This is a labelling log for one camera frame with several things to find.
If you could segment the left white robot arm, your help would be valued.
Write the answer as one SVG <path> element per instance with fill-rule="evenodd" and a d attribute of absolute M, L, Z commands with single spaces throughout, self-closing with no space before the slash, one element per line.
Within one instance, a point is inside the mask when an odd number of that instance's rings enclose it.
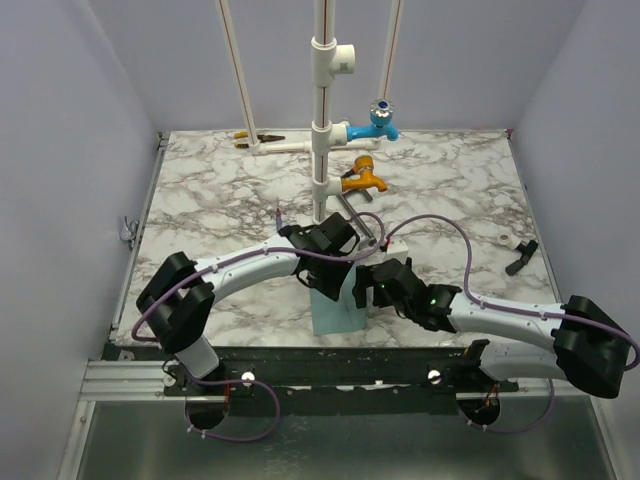
<path fill-rule="evenodd" d="M 300 282 L 336 301 L 360 241 L 341 214 L 320 224 L 282 226 L 258 245 L 225 256 L 192 260 L 184 252 L 165 259 L 136 299 L 141 319 L 161 349 L 187 370 L 187 382 L 201 395 L 222 380 L 220 359 L 204 335 L 209 314 L 221 300 L 273 278 L 305 274 Z"/>

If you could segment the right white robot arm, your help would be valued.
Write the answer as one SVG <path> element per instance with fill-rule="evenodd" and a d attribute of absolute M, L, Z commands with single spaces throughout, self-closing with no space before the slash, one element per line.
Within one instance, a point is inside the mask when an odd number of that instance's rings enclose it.
<path fill-rule="evenodd" d="M 453 285 L 425 284 L 410 262 L 359 266 L 352 293 L 358 308 L 392 307 L 428 331 L 480 333 L 509 339 L 487 345 L 464 362 L 460 379 L 480 392 L 495 380 L 565 380 L 591 396 L 618 396 L 631 340 L 592 300 L 573 295 L 564 304 L 527 305 L 475 297 Z"/>

